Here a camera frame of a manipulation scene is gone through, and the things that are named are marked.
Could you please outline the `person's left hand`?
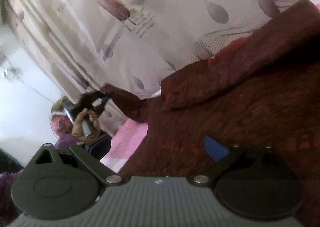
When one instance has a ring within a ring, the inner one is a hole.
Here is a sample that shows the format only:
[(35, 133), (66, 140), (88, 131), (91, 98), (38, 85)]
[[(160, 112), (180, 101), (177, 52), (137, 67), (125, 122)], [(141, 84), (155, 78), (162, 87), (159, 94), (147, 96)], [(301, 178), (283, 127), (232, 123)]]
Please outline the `person's left hand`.
[[(85, 124), (89, 121), (89, 124), (93, 127), (90, 133), (85, 133)], [(82, 142), (92, 142), (99, 137), (100, 125), (97, 114), (88, 109), (81, 111), (74, 120), (71, 134), (77, 137)]]

